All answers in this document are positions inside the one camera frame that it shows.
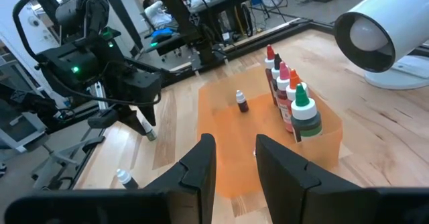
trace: workbench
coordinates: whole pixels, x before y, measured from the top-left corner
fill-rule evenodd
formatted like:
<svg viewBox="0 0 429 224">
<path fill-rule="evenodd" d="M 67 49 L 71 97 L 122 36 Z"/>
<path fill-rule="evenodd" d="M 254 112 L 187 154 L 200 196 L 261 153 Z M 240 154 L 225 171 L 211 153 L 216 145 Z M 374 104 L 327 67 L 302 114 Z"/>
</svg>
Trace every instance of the workbench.
<svg viewBox="0 0 429 224">
<path fill-rule="evenodd" d="M 343 120 L 339 162 L 331 172 L 359 186 L 429 185 L 429 88 L 372 87 L 363 71 L 341 53 L 334 37 L 320 31 L 306 30 L 273 47 Z M 150 183 L 196 144 L 199 88 L 259 66 L 264 58 L 262 48 L 163 89 L 156 105 L 158 139 L 149 142 L 127 126 L 114 124 L 74 188 L 122 188 L 115 178 L 118 168 L 130 170 L 140 186 Z M 212 220 L 271 223 L 261 191 L 233 199 L 216 193 Z"/>
<path fill-rule="evenodd" d="M 198 14 L 200 17 L 200 22 L 204 22 L 210 28 L 212 28 L 213 32 L 215 33 L 215 37 L 217 37 L 217 40 L 221 42 L 223 39 L 219 39 L 219 37 L 216 35 L 216 32 L 222 34 L 221 27 L 217 23 L 217 15 L 222 11 L 233 8 L 234 5 L 240 4 L 244 1 L 247 0 L 212 0 L 207 3 L 210 9 L 208 9 L 206 5 L 202 4 L 198 7 L 189 9 L 189 12 Z M 149 47 L 147 50 L 145 50 L 145 52 L 149 53 L 157 50 L 160 55 L 163 55 L 176 49 L 177 47 L 183 46 L 184 44 L 185 41 L 183 40 L 183 37 L 174 36 L 165 42 L 160 42 L 156 46 Z"/>
</svg>

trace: green dropper bottle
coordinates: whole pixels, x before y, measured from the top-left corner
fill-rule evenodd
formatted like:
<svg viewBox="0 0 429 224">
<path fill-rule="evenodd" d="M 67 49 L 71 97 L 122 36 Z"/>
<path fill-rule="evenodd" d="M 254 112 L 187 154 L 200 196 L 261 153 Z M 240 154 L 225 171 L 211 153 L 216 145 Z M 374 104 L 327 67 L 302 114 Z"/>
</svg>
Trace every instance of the green dropper bottle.
<svg viewBox="0 0 429 224">
<path fill-rule="evenodd" d="M 322 120 L 316 102 L 307 96 L 301 84 L 296 86 L 295 100 L 292 102 L 291 122 L 297 142 L 322 135 Z"/>
</svg>

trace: bottle label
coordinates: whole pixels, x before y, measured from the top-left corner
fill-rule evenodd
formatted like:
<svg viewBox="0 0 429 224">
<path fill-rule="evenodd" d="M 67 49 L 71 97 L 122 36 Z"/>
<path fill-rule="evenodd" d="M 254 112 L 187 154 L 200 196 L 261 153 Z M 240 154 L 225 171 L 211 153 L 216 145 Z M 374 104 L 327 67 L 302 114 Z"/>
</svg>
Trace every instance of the bottle label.
<svg viewBox="0 0 429 224">
<path fill-rule="evenodd" d="M 323 132 L 323 129 L 321 124 L 314 129 L 306 129 L 306 130 L 297 130 L 294 127 L 294 136 L 297 142 L 301 142 L 301 141 L 310 139 L 312 137 L 320 136 L 322 135 L 322 132 Z"/>
<path fill-rule="evenodd" d="M 278 102 L 280 111 L 282 112 L 282 118 L 285 123 L 290 123 L 290 114 L 288 106 L 283 104 L 282 101 Z"/>
<path fill-rule="evenodd" d="M 275 99 L 276 103 L 278 103 L 279 99 L 277 98 L 277 93 L 276 93 L 276 91 L 274 89 L 274 84 L 273 84 L 272 81 L 270 81 L 269 87 L 271 87 L 271 92 L 273 93 L 274 99 Z"/>
</svg>

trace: orange sheet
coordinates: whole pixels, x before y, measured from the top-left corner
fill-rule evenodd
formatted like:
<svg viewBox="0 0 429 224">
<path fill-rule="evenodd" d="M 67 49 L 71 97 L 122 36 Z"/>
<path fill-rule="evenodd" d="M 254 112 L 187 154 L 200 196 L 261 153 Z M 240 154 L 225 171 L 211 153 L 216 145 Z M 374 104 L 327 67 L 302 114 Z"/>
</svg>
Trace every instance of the orange sheet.
<svg viewBox="0 0 429 224">
<path fill-rule="evenodd" d="M 248 97 L 247 113 L 241 113 L 235 102 L 237 89 Z M 258 133 L 324 168 L 331 168 L 338 162 L 341 119 L 314 93 L 311 95 L 322 115 L 324 134 L 297 144 L 294 136 L 285 130 L 280 111 L 272 102 L 262 68 L 224 78 L 200 89 L 198 138 L 202 133 L 211 133 L 216 139 L 217 192 L 233 198 L 261 190 L 253 155 Z"/>
</svg>

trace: bottle cap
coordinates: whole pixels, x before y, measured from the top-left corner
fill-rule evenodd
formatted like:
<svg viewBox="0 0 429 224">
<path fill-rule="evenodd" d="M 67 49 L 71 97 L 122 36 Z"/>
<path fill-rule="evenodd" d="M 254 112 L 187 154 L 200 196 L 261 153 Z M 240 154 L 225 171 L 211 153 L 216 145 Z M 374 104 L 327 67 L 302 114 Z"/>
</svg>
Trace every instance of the bottle cap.
<svg viewBox="0 0 429 224">
<path fill-rule="evenodd" d="M 302 84 L 298 84 L 298 86 L 296 86 L 295 101 L 298 107 L 305 107 L 310 103 Z"/>
<path fill-rule="evenodd" d="M 121 184 L 127 184 L 131 180 L 131 175 L 125 170 L 117 169 L 116 177 Z"/>
<path fill-rule="evenodd" d="M 240 90 L 237 90 L 235 97 L 237 98 L 237 103 L 244 103 L 246 101 L 246 97 Z"/>
<path fill-rule="evenodd" d="M 307 120 L 317 115 L 316 103 L 307 97 L 304 86 L 298 84 L 296 87 L 296 100 L 291 104 L 292 116 L 298 120 Z"/>
<path fill-rule="evenodd" d="M 290 85 L 291 89 L 296 89 L 296 85 L 301 83 L 300 76 L 296 73 L 295 69 L 290 70 Z"/>
<path fill-rule="evenodd" d="M 279 55 L 279 54 L 276 54 L 276 55 L 274 56 L 274 68 L 275 68 L 276 70 L 279 70 L 279 69 L 280 69 L 280 62 L 282 62 L 282 59 L 280 58 L 280 55 Z"/>
<path fill-rule="evenodd" d="M 302 88 L 306 91 L 307 96 L 310 96 L 310 95 L 308 94 L 308 87 L 307 87 L 307 84 L 306 84 L 305 82 L 301 82 L 300 84 L 302 85 Z M 289 99 L 289 100 L 294 101 L 294 100 L 295 100 L 295 97 L 296 97 L 296 89 L 291 89 L 291 88 L 290 88 L 290 85 L 288 85 L 288 86 L 286 87 L 286 95 L 288 96 L 288 99 Z"/>
<path fill-rule="evenodd" d="M 290 75 L 288 66 L 286 66 L 285 62 L 280 62 L 280 79 L 288 80 L 289 77 Z"/>
<path fill-rule="evenodd" d="M 271 45 L 267 46 L 267 59 L 268 60 L 274 60 L 274 50 Z"/>
<path fill-rule="evenodd" d="M 289 68 L 284 62 L 280 63 L 280 76 L 277 77 L 277 88 L 286 91 L 289 86 Z"/>
</svg>

